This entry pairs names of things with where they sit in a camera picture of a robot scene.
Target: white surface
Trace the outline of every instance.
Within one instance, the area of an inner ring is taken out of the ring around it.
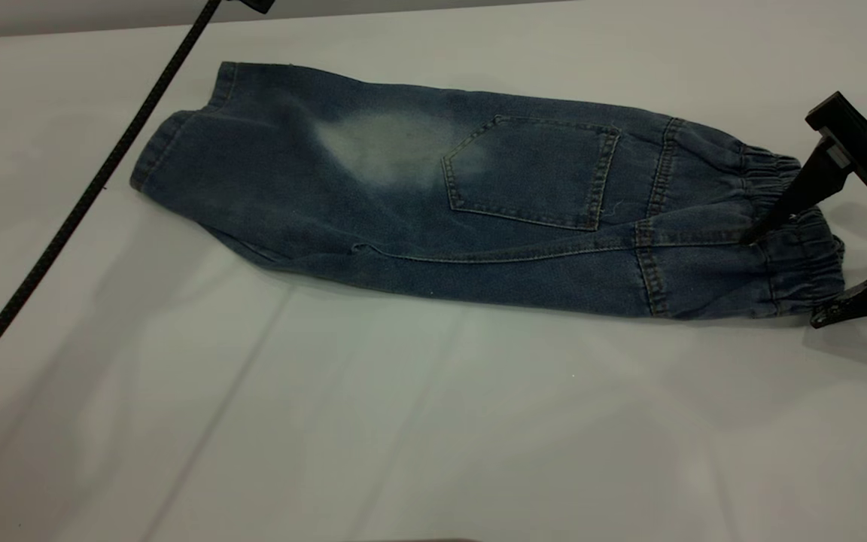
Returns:
[[[553,0],[276,0],[268,14],[224,2],[214,21],[374,14]],[[0,0],[0,35],[192,24],[206,0]]]
[[[0,308],[182,28],[0,38]],[[220,24],[222,59],[622,103],[807,157],[867,3],[602,0]],[[867,320],[672,323],[249,267],[127,186],[0,343],[0,540],[867,540]],[[867,192],[826,203],[867,276]]]

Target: seam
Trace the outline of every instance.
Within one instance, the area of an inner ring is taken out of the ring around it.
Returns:
[[[764,239],[758,241],[754,246],[757,247],[765,265],[765,282],[768,283],[768,295],[771,298],[771,305],[774,305],[774,315],[781,316],[781,304],[778,302],[778,295],[774,289],[774,267],[771,266],[771,256],[768,256],[768,250],[764,246]]]
[[[657,216],[664,212],[665,196],[668,192],[668,183],[671,181],[671,173],[674,171],[674,150],[677,148],[674,137],[678,129],[684,123],[678,117],[672,117],[665,126],[662,136],[664,144],[661,147],[661,155],[658,157],[658,168],[654,174],[654,183],[651,186],[651,198],[647,203],[647,216]]]
[[[637,266],[640,267],[640,275],[647,292],[647,302],[650,305],[651,315],[670,317],[671,310],[668,308],[668,296],[665,294],[664,280],[658,266],[654,251],[651,250],[651,226],[648,222],[641,222],[635,227],[637,247],[635,257]]]
[[[599,253],[599,251],[619,251],[619,250],[628,250],[630,247],[622,247],[622,246],[608,246],[608,247],[597,247],[597,248],[586,248],[586,249],[578,249],[578,250],[569,250],[569,251],[557,251],[557,253],[550,254],[537,254],[537,256],[525,256],[525,257],[499,257],[492,258],[492,260],[462,260],[459,257],[422,257],[422,256],[406,256],[406,254],[393,254],[389,253],[389,251],[383,251],[369,243],[358,243],[351,247],[352,250],[358,250],[360,248],[367,248],[372,251],[375,251],[377,254],[382,254],[382,256],[386,257],[395,257],[398,260],[412,260],[412,261],[427,261],[430,263],[467,263],[467,264],[478,264],[478,263],[516,263],[519,261],[538,261],[538,260],[553,260],[555,257],[568,257],[568,256],[578,256],[578,254],[594,254]]]
[[[604,150],[595,167],[595,175],[591,179],[591,194],[588,195],[588,220],[592,230],[596,231],[601,224],[601,213],[604,212],[604,189],[607,187],[608,175],[611,172],[613,155],[617,150],[617,140],[620,130],[612,127],[604,138]]]

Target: pocket stitching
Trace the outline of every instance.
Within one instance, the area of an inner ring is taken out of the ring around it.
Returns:
[[[526,212],[523,209],[510,209],[506,206],[485,205],[485,203],[467,202],[464,196],[461,195],[460,189],[457,186],[457,175],[454,172],[454,158],[468,145],[472,144],[487,133],[492,128],[500,126],[502,123],[533,123],[533,124],[552,124],[552,126],[567,126],[580,128],[582,130],[601,132],[605,136],[604,144],[601,146],[600,157],[598,164],[595,165],[591,181],[591,192],[589,192],[588,200],[585,205],[587,209],[587,221],[581,222],[578,220],[565,220],[554,216],[545,216],[536,212]],[[510,220],[519,220],[531,224],[539,224],[551,227],[564,227],[569,230],[584,230],[596,231],[600,222],[600,213],[603,202],[604,188],[607,185],[607,178],[611,169],[613,154],[615,153],[617,140],[620,137],[620,130],[614,126],[602,126],[601,124],[589,123],[571,123],[566,120],[554,119],[537,119],[536,117],[510,117],[506,114],[496,114],[490,121],[475,130],[472,134],[466,137],[457,147],[444,155],[440,159],[441,167],[444,172],[444,182],[447,186],[447,196],[450,200],[450,209],[455,212],[475,212]]]

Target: white tablecloth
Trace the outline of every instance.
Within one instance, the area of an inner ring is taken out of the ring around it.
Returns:
[[[185,28],[0,38],[0,308]],[[867,1],[598,0],[214,24],[223,59],[633,105],[808,157]],[[867,319],[673,323],[250,267],[127,185],[0,343],[0,540],[867,540]],[[867,277],[867,190],[823,208]]]

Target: denim jeans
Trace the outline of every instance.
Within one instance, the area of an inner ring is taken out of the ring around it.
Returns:
[[[794,158],[629,107],[225,62],[132,185],[261,267],[602,315],[806,312],[841,292],[818,209],[742,233]]]

